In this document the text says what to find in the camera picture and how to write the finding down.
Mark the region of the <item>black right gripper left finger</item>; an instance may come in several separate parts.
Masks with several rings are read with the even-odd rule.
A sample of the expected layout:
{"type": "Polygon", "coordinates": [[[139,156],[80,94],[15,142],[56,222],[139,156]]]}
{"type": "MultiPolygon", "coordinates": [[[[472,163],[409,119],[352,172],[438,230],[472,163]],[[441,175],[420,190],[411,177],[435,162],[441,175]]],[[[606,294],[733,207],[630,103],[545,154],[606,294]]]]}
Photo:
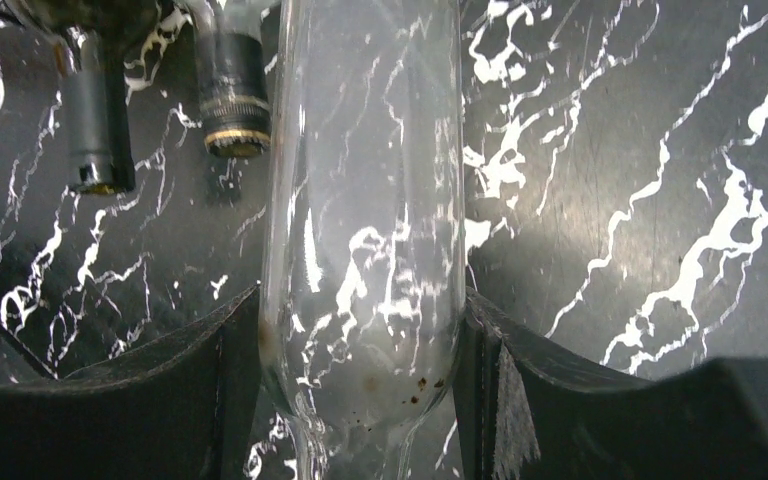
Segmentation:
{"type": "Polygon", "coordinates": [[[64,379],[1,384],[0,479],[242,478],[259,293],[64,379]]]}

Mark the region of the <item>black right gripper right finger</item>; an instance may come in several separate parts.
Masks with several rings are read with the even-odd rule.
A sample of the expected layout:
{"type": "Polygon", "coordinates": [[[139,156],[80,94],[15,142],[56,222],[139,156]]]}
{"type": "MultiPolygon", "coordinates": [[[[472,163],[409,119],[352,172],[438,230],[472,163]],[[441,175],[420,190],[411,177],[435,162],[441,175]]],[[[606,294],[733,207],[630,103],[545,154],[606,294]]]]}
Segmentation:
{"type": "Polygon", "coordinates": [[[475,291],[453,378],[468,479],[768,479],[768,358],[658,381],[579,356],[475,291]]]}

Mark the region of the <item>square clear bottle black cap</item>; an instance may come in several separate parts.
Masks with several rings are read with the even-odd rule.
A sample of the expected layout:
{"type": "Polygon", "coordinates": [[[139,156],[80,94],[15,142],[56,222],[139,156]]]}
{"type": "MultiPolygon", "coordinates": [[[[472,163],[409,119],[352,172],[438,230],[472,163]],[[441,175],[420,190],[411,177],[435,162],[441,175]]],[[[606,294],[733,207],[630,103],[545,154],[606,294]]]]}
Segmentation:
{"type": "Polygon", "coordinates": [[[271,145],[261,25],[270,0],[184,0],[194,27],[199,110],[207,151],[249,158],[271,145]]]}

